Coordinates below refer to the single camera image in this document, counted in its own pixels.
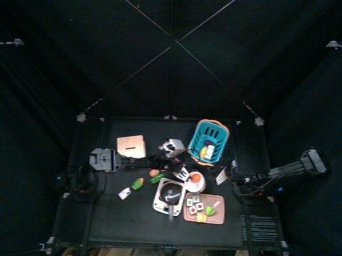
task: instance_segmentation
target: blue basket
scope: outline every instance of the blue basket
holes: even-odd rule
[[[219,161],[228,136],[230,130],[219,121],[208,119],[199,121],[188,145],[188,153],[200,165],[212,166],[214,163]],[[203,156],[200,157],[202,149],[208,145],[214,146],[214,152],[210,159]]]

